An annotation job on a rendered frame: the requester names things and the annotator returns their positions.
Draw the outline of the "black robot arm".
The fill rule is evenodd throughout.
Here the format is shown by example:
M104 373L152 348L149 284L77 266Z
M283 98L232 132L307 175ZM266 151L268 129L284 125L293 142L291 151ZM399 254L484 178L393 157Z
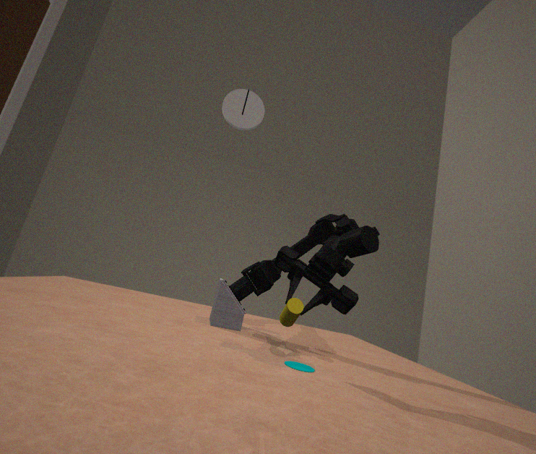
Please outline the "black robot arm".
M333 222L337 224L336 227ZM380 233L376 227L359 228L355 220L349 219L345 214L329 214L315 223L308 235L290 248L301 257L316 245L322 244L323 249L308 262L317 262L321 265L329 273L329 280L336 273L344 277L350 272L354 264L349 259L345 260L346 256L354 258L379 249L378 235ZM282 271L275 266L275 259L256 262L245 268L241 271L243 277L228 286L239 303L253 292L259 296L268 291L274 282L280 279Z

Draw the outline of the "yellow cylinder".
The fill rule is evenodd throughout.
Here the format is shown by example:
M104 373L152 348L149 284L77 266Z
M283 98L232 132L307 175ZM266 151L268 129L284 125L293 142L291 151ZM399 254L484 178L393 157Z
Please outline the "yellow cylinder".
M280 322L285 327L292 326L303 311L303 302L297 298L291 298L280 315Z

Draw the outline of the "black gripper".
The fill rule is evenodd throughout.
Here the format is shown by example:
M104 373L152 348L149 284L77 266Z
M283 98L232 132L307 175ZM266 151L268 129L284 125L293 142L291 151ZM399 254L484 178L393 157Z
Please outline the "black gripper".
M320 291L310 300L303 308L300 315L305 314L310 309L320 305L332 303L337 311L347 314L358 302L358 294L347 286L343 285L341 289L334 287L328 279L328 272L317 262L308 265L298 259L300 254L291 249L289 246L282 247L275 259L275 266L283 272L288 273L290 288L285 304L292 298L301 278L304 277L320 288Z

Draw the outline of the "cyan circle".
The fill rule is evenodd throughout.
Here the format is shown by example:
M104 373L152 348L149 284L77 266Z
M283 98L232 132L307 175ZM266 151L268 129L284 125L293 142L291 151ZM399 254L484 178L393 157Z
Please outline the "cyan circle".
M302 372L315 372L312 367L294 361L286 361L285 365Z

